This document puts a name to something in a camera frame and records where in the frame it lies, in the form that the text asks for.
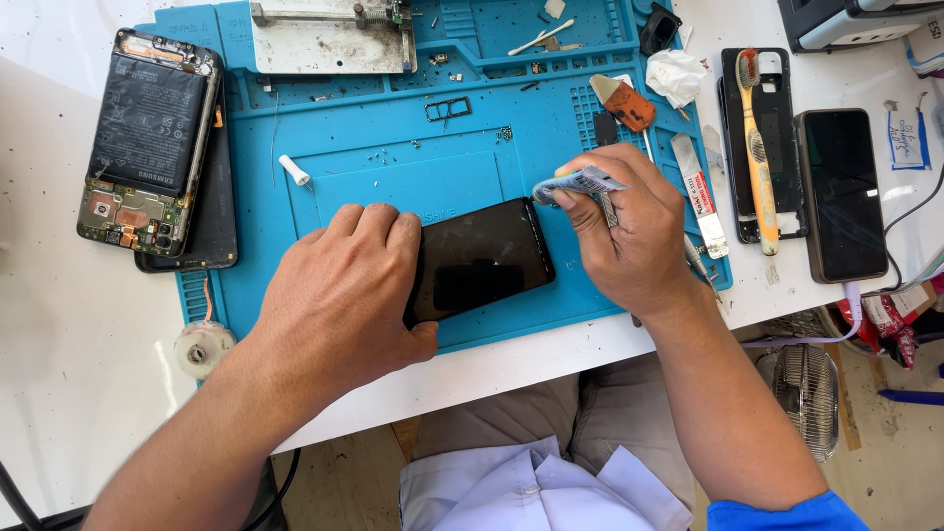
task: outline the yellow toothbrush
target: yellow toothbrush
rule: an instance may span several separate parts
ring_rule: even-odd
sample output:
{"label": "yellow toothbrush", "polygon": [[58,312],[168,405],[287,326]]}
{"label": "yellow toothbrush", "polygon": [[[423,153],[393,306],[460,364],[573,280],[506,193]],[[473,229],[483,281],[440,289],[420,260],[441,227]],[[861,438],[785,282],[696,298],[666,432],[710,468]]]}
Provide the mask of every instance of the yellow toothbrush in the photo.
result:
{"label": "yellow toothbrush", "polygon": [[777,254],[780,249],[780,234],[777,230],[777,209],[773,200],[773,184],[764,139],[757,130],[754,111],[751,107],[754,87],[760,84],[760,65],[757,50],[748,48],[737,54],[737,88],[741,91],[741,106],[744,107],[744,140],[748,148],[750,189],[757,213],[757,228],[760,229],[761,251],[767,256]]}

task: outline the gray pants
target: gray pants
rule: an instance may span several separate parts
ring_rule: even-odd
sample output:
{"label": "gray pants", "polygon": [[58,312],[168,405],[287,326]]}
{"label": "gray pants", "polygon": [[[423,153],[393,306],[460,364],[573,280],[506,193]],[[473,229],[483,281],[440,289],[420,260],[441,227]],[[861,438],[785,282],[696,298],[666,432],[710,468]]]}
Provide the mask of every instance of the gray pants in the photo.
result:
{"label": "gray pants", "polygon": [[561,457],[594,475],[623,445],[694,509],[695,480],[675,435],[655,352],[427,413],[413,459],[551,435]]}

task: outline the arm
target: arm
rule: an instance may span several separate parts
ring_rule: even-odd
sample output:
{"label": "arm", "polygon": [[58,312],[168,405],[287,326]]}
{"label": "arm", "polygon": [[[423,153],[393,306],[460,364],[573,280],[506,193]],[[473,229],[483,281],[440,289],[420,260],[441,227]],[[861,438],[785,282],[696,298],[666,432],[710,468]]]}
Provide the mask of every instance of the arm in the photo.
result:
{"label": "arm", "polygon": [[252,332],[115,473],[83,529],[239,529],[283,440],[347,391],[435,354],[436,323],[402,320],[419,237],[413,214],[346,205],[289,248]]}
{"label": "arm", "polygon": [[708,497],[785,510],[825,492],[797,429],[686,265],[685,198],[630,144],[583,154],[558,175],[587,165],[632,187],[610,193],[616,227],[607,228],[589,196],[557,190],[554,197],[594,285],[652,336],[685,460]]}

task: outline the white shirt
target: white shirt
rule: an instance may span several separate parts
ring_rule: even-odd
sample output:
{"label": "white shirt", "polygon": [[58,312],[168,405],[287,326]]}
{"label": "white shirt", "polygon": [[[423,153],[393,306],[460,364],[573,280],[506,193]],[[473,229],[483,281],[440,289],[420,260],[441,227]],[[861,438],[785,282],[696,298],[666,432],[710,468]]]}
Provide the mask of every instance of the white shirt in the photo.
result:
{"label": "white shirt", "polygon": [[678,531],[692,513],[622,446],[596,477],[557,437],[419,459],[400,472],[404,531]]}

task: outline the blue silicone repair mat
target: blue silicone repair mat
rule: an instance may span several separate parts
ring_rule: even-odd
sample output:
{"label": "blue silicone repair mat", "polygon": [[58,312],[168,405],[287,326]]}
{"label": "blue silicone repair mat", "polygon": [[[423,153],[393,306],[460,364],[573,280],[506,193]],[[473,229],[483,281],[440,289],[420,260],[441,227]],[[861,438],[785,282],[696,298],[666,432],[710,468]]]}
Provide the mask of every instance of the blue silicone repair mat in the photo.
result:
{"label": "blue silicone repair mat", "polygon": [[[560,21],[546,24],[537,16],[548,17],[543,1],[414,2],[413,11],[423,13],[414,18],[420,58],[415,74],[272,77],[272,92],[264,92],[258,82],[248,3],[158,10],[157,22],[143,29],[216,49],[227,63],[224,90],[240,260],[210,273],[217,318],[237,337],[245,337],[282,253],[300,236],[327,226],[344,203],[385,201],[432,223],[528,195],[555,168],[596,147],[593,117],[602,108],[588,83],[593,74],[629,74],[636,89],[655,104],[649,145],[659,169],[684,193],[669,139],[685,131],[703,158],[700,127],[694,106],[686,110],[692,120],[685,121],[644,86],[646,57],[638,53],[638,34],[651,13],[650,3],[569,2]],[[435,17],[438,24],[431,27]],[[570,18],[576,23],[557,37],[561,44],[581,43],[583,48],[545,53],[533,47],[507,56],[542,29]],[[427,57],[437,53],[448,54],[448,62],[430,64]],[[533,63],[539,65],[538,74],[531,71]],[[462,81],[449,78],[457,74]],[[533,81],[540,83],[522,91]],[[427,104],[464,96],[471,113],[427,121]],[[502,134],[501,128],[510,128],[511,134]],[[619,139],[646,149],[642,135],[623,126]],[[275,162],[283,154],[312,175],[313,191],[295,185]],[[701,164],[707,167],[704,160]],[[584,273],[565,213],[537,210],[557,279],[444,320],[440,352],[622,311]],[[685,229],[696,244],[701,242],[690,209]],[[718,273],[716,286],[730,287],[727,258],[704,259]],[[206,312],[205,276],[178,275],[188,322]]]}

